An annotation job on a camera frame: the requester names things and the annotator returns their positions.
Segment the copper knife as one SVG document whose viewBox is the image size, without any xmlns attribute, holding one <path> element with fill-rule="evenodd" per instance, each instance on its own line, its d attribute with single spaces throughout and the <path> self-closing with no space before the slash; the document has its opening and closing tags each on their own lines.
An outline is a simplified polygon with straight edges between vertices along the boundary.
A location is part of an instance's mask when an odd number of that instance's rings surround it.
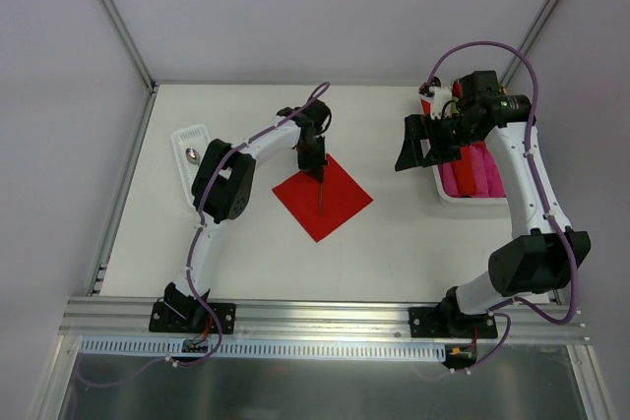
<svg viewBox="0 0 630 420">
<path fill-rule="evenodd" d="M 324 213 L 324 182 L 325 182 L 325 170 L 324 168 L 318 171 L 318 215 L 323 216 Z"/>
</svg>

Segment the red paper napkin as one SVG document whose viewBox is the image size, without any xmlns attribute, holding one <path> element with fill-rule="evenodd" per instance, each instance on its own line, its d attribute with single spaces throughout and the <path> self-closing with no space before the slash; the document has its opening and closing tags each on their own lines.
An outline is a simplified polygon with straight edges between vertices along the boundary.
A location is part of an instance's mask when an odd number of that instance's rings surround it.
<svg viewBox="0 0 630 420">
<path fill-rule="evenodd" d="M 373 198 L 328 153 L 324 180 L 299 171 L 272 189 L 315 242 L 320 242 L 368 207 Z"/>
</svg>

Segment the silver ornate spoon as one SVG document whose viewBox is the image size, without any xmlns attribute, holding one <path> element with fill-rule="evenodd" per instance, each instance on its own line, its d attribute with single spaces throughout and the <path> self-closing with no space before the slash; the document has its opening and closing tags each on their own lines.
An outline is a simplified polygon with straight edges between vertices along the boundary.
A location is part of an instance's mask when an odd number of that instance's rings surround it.
<svg viewBox="0 0 630 420">
<path fill-rule="evenodd" d="M 187 148 L 185 153 L 186 153 L 186 159 L 190 163 L 194 165 L 199 165 L 201 163 L 201 157 L 195 149 Z"/>
</svg>

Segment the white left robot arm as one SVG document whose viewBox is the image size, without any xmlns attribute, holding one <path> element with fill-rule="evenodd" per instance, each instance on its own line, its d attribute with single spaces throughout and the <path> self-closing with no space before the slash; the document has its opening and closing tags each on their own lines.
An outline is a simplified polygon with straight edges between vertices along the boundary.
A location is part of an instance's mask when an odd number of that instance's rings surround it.
<svg viewBox="0 0 630 420">
<path fill-rule="evenodd" d="M 324 182 L 327 158 L 324 133 L 332 121 L 325 102 L 280 110 L 273 125 L 242 145 L 221 139 L 208 144 L 191 185 L 193 207 L 201 213 L 186 267 L 164 289 L 153 308 L 151 331 L 192 332 L 211 318 L 206 310 L 211 273 L 229 223 L 246 209 L 256 166 L 282 150 L 297 153 L 297 167 Z"/>
</svg>

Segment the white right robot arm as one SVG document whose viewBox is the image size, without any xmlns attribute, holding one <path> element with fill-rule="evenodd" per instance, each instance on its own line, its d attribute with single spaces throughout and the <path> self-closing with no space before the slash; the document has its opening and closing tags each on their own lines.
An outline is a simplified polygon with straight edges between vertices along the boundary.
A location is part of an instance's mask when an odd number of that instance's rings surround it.
<svg viewBox="0 0 630 420">
<path fill-rule="evenodd" d="M 573 287 L 591 239 L 573 229 L 557 202 L 530 99 L 506 93 L 493 71 L 475 71 L 451 87 L 431 79 L 418 93 L 422 111 L 405 119 L 396 170 L 457 162 L 466 146 L 485 145 L 503 185 L 512 239 L 489 256 L 486 272 L 449 289 L 413 326 L 464 336 L 492 309 Z"/>
</svg>

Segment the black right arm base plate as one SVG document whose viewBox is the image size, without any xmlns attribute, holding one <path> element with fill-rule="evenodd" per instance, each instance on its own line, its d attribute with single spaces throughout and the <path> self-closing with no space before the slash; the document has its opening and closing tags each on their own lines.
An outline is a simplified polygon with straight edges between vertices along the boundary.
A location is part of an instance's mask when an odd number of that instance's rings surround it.
<svg viewBox="0 0 630 420">
<path fill-rule="evenodd" d="M 410 307 L 408 315 L 413 338 L 495 339 L 498 336 L 494 318 L 487 315 L 463 315 L 438 306 Z"/>
</svg>

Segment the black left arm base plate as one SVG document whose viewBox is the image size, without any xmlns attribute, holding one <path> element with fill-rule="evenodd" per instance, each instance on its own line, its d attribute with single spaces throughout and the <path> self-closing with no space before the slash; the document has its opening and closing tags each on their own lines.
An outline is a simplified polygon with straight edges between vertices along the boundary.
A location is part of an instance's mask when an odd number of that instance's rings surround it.
<svg viewBox="0 0 630 420">
<path fill-rule="evenodd" d="M 196 300 L 186 300 L 182 308 L 174 308 L 163 299 L 153 305 L 149 320 L 149 332 L 154 333 L 209 333 L 233 334 L 237 306 L 232 303 L 210 304 L 213 317 Z"/>
</svg>

